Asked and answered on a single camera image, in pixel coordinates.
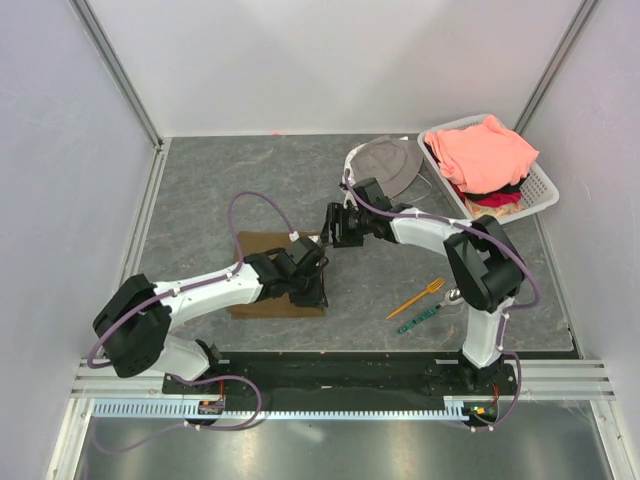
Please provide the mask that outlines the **white plastic laundry basket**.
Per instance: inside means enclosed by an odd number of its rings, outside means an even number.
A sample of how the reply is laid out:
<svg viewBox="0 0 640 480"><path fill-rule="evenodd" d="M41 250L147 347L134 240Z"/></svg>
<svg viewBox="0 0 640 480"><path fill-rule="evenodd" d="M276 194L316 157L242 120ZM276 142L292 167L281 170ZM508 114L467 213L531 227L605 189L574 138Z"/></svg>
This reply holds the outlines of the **white plastic laundry basket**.
<svg viewBox="0 0 640 480"><path fill-rule="evenodd" d="M437 185L445 195L445 198L454 211L454 217L459 219L472 220L472 213L467 209L464 202L454 192L450 182L446 180L440 173L435 158L428 152L424 143L427 133L435 133L439 130L464 129L470 126L480 124L488 114L477 114L463 117L451 122L434 126L418 134L417 144L421 149L427 170L434 178L434 184ZM508 224L514 221L524 219L528 216L537 214L547 207L556 204L559 200L559 191L553 184L548 175L543 171L538 163L534 163L529 171L528 177L524 180L520 187L522 209L519 212L500 216L498 221L502 224Z"/></svg>

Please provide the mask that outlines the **grey bucket hat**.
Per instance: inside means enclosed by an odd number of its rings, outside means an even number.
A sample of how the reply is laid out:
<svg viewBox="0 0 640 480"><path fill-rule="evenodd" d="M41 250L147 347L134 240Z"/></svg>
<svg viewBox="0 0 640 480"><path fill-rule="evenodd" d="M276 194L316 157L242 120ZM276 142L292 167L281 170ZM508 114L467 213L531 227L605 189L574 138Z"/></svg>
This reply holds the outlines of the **grey bucket hat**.
<svg viewBox="0 0 640 480"><path fill-rule="evenodd" d="M387 197L396 197L416 179L424 157L416 140L381 136L350 151L344 162L349 183L375 178Z"/></svg>

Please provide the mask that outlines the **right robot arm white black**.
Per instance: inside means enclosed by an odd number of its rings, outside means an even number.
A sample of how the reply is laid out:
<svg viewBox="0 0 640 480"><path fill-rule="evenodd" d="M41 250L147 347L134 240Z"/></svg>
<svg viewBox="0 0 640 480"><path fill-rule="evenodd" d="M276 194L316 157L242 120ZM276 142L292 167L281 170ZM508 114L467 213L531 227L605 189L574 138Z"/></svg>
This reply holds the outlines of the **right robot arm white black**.
<svg viewBox="0 0 640 480"><path fill-rule="evenodd" d="M446 257L468 311L461 348L466 362L458 368L458 381L469 393L483 392L493 383L492 366L503 355L509 311L522 283L531 278L500 222L490 215L463 221L395 204L373 178L342 188L347 198L327 205L322 242L356 247L372 235Z"/></svg>

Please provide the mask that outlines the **salmon pink folded garment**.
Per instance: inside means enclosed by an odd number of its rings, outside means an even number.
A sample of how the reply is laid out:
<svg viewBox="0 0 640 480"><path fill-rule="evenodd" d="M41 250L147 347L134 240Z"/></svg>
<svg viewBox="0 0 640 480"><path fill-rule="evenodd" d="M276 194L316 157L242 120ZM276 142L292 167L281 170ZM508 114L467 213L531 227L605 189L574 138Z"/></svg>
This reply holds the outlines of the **salmon pink folded garment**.
<svg viewBox="0 0 640 480"><path fill-rule="evenodd" d="M461 129L425 134L441 175L463 193L488 194L526 178L539 156L515 131L493 115Z"/></svg>

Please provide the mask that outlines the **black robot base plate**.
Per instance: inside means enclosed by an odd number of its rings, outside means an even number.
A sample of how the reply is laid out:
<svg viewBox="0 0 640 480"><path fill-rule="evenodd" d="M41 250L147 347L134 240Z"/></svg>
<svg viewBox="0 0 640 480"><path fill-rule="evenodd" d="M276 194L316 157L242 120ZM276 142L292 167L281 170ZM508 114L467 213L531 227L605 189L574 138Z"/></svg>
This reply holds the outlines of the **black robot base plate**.
<svg viewBox="0 0 640 480"><path fill-rule="evenodd" d="M205 374L224 375L252 381L263 395L367 388L492 397L513 394L517 380L514 367L502 359L478 369L451 352L228 352Z"/></svg>

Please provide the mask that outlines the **red and dark clothes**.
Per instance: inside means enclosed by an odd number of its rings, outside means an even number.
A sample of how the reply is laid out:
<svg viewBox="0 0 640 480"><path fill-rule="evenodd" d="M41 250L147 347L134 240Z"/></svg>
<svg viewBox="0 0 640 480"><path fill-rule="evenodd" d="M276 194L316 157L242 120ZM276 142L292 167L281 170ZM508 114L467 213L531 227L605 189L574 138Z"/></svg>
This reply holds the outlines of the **red and dark clothes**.
<svg viewBox="0 0 640 480"><path fill-rule="evenodd" d="M525 178L515 185L507 184L497 191L486 194L465 193L453 183L450 183L450 186L473 218L480 218L483 215L501 218L517 214L524 209L521 203L521 187L524 181Z"/></svg>

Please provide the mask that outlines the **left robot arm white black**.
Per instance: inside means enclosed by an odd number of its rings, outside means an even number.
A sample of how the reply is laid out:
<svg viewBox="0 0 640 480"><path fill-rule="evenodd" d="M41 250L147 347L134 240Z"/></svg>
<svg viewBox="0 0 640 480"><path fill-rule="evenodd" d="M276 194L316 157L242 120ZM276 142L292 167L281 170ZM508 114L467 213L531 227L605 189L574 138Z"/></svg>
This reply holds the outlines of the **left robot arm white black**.
<svg viewBox="0 0 640 480"><path fill-rule="evenodd" d="M175 329L231 306L283 296L296 306L324 307L327 262L319 237L308 236L189 279L153 283L143 274L134 275L95 318L98 340L87 363L93 369L111 367L120 378L164 372L198 393L211 392L220 378L218 354L203 341L176 337Z"/></svg>

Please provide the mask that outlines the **orange plastic fork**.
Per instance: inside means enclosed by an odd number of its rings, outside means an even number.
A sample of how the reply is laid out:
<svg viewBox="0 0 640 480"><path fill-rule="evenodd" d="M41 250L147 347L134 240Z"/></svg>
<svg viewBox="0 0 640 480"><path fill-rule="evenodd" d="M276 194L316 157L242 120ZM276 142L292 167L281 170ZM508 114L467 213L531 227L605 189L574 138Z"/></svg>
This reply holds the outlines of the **orange plastic fork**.
<svg viewBox="0 0 640 480"><path fill-rule="evenodd" d="M430 282L423 290L421 290L419 293L413 296L411 299L407 300L402 305L400 305L395 310L393 310L391 313L389 313L386 316L386 320L390 320L391 318L395 317L401 312L407 310L410 306L417 303L423 297L436 293L441 287L445 285L445 283L446 283L446 280L443 277L436 278L435 280Z"/></svg>

